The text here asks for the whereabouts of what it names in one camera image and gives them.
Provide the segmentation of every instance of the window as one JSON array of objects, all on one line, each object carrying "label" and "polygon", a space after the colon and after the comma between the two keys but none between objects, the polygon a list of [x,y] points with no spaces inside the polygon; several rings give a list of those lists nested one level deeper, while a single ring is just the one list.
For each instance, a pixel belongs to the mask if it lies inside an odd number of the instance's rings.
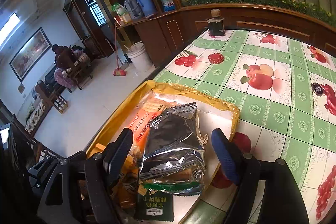
[{"label": "window", "polygon": [[101,26],[103,24],[106,23],[106,19],[103,15],[103,13],[101,12],[96,0],[85,0],[86,4],[88,5],[88,7],[90,8],[90,11],[92,13],[92,15],[94,16],[95,20],[98,23],[98,26]]},{"label": "window", "polygon": [[12,16],[8,19],[6,24],[0,30],[0,45],[5,41],[10,32],[15,28],[15,26],[20,22],[16,13],[12,14]]}]

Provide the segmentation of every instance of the broom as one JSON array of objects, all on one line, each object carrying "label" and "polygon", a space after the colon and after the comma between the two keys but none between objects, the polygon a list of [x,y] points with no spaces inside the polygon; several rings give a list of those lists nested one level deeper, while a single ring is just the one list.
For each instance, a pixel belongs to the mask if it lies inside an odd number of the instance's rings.
[{"label": "broom", "polygon": [[117,68],[113,71],[114,76],[126,76],[126,72],[119,68],[118,52],[117,52],[117,26],[114,24],[114,45],[115,45],[115,56],[117,59]]}]

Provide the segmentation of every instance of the seated person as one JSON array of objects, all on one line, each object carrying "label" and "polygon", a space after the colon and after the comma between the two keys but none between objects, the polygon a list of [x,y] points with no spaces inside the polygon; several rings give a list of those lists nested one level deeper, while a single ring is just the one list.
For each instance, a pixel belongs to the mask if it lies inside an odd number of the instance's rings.
[{"label": "seated person", "polygon": [[66,46],[53,45],[53,52],[56,53],[55,63],[56,70],[54,73],[55,81],[66,88],[72,89],[76,86],[76,83],[68,77],[68,73],[71,72],[68,61],[74,63],[77,66],[79,63],[87,63],[90,65],[90,58],[81,50],[75,50],[74,52]]}]

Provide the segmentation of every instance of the ceiling light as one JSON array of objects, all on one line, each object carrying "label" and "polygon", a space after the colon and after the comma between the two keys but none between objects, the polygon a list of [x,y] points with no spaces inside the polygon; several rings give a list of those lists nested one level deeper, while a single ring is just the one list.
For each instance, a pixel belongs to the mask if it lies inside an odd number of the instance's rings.
[{"label": "ceiling light", "polygon": [[16,13],[12,14],[6,24],[0,30],[0,45],[5,41],[10,32],[15,28],[15,26],[20,22]]}]

